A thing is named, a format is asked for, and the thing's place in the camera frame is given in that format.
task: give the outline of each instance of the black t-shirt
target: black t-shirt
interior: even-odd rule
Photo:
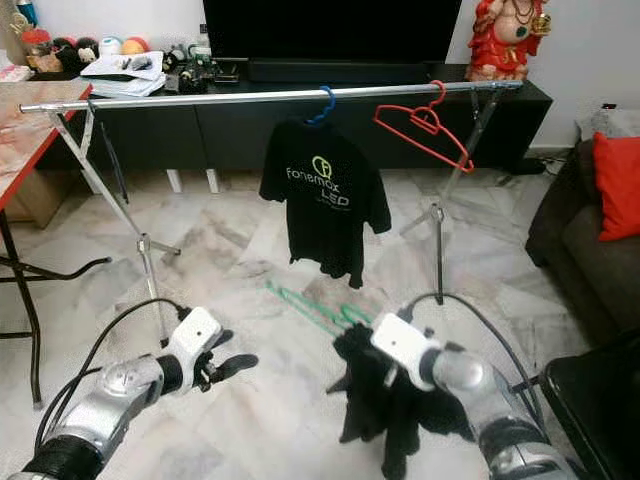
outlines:
[[[271,135],[260,195],[287,200],[291,262],[309,258],[362,286],[362,225],[391,228],[380,173],[332,125],[289,120]]]

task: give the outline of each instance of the dark sofa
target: dark sofa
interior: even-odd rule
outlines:
[[[583,142],[540,204],[526,245],[533,262],[557,278],[598,344],[640,327],[640,237],[598,241],[601,204],[593,142]]]

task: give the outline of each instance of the white wall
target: white wall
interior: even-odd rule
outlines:
[[[33,0],[52,35],[141,35],[156,47],[195,39],[202,0]],[[463,0],[449,63],[466,63],[478,0]],[[640,0],[550,0],[554,31],[531,60],[531,80],[554,99],[535,146],[567,146],[574,120],[602,103],[640,107]]]
[[[463,0],[447,62],[466,63],[477,0]],[[530,79],[554,99],[534,146],[572,145],[574,120],[603,103],[640,108],[640,1],[550,0],[553,32]]]

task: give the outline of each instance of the red table top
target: red table top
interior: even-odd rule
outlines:
[[[90,91],[77,81],[0,83],[0,210],[58,134],[46,113],[21,113],[19,105],[84,99]]]

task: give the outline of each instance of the black chair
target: black chair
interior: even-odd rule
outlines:
[[[540,386],[587,471],[640,479],[640,330],[551,361]]]

